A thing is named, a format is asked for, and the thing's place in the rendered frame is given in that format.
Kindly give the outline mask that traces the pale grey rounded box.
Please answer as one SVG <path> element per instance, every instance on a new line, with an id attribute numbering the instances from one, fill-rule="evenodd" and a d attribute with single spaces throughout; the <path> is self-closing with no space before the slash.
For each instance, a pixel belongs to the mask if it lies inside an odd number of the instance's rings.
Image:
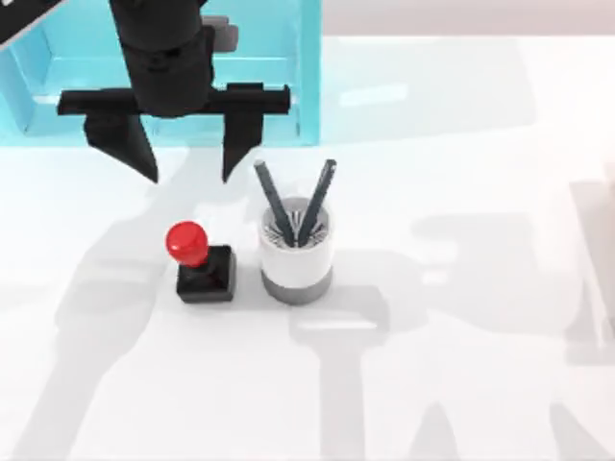
<path id="1" fill-rule="evenodd" d="M 238 44 L 238 27 L 223 15 L 203 15 L 202 24 L 214 53 L 231 53 Z"/>

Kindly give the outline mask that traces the white and grey pen holder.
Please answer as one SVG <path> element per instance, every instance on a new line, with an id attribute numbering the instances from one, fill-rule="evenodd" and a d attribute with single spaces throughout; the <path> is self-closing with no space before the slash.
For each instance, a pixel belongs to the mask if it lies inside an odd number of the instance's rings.
<path id="1" fill-rule="evenodd" d="M 258 223 L 260 273 L 266 292 L 281 303 L 306 305 L 322 298 L 332 283 L 333 219 L 322 206 L 304 247 L 285 244 L 274 213 Z"/>

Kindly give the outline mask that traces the dark grey pen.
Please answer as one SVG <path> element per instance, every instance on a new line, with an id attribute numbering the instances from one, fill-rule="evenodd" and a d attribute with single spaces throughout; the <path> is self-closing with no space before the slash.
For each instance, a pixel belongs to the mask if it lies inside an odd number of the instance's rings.
<path id="1" fill-rule="evenodd" d="M 275 223 L 282 234 L 283 241 L 288 247 L 294 247 L 295 237 L 293 229 L 265 161 L 257 160 L 254 167 L 265 198 L 269 202 Z"/>
<path id="2" fill-rule="evenodd" d="M 336 166 L 337 162 L 334 159 L 327 159 L 323 165 L 321 175 L 308 202 L 304 219 L 299 228 L 297 238 L 299 247 L 306 246 L 309 236 L 317 223 L 318 214 L 331 186 Z"/>

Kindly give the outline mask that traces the light blue rack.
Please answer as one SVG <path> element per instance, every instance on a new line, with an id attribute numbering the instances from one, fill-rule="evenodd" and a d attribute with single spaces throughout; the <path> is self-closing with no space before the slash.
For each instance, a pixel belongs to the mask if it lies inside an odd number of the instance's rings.
<path id="1" fill-rule="evenodd" d="M 207 16 L 238 29 L 231 53 L 216 54 L 214 83 L 288 85 L 287 115 L 268 115 L 266 147 L 320 140 L 321 0 L 208 0 Z M 84 119 L 59 116 L 64 89 L 129 83 L 109 0 L 63 0 L 34 25 L 0 39 L 0 147 L 83 146 Z"/>

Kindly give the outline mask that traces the red and black stamp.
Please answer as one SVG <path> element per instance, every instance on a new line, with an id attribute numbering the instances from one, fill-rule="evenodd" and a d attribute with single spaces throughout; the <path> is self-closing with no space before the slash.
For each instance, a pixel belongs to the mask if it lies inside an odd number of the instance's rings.
<path id="1" fill-rule="evenodd" d="M 174 224 L 165 236 L 168 254 L 178 263 L 176 293 L 184 303 L 225 303 L 234 298 L 236 256 L 229 245 L 212 245 L 194 221 Z"/>

